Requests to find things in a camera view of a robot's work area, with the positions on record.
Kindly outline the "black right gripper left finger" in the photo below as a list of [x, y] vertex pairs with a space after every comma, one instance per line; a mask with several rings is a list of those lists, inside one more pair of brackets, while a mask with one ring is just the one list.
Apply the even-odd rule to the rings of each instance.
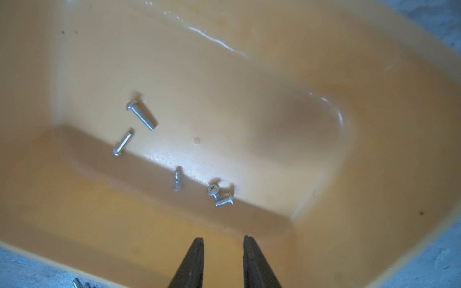
[[204, 239], [195, 238], [168, 288], [202, 288]]

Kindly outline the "yellow plastic storage box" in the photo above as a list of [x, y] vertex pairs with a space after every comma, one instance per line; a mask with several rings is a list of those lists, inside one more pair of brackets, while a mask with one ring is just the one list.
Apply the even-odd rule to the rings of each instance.
[[241, 288], [248, 235], [285, 288], [377, 288], [460, 213], [461, 57], [378, 1], [1, 2], [4, 248], [165, 288], [203, 238]]

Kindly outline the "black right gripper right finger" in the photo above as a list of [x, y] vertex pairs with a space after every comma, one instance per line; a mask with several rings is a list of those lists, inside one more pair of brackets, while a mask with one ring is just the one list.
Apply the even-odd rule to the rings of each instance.
[[282, 288], [256, 240], [244, 237], [244, 287], [245, 288]]

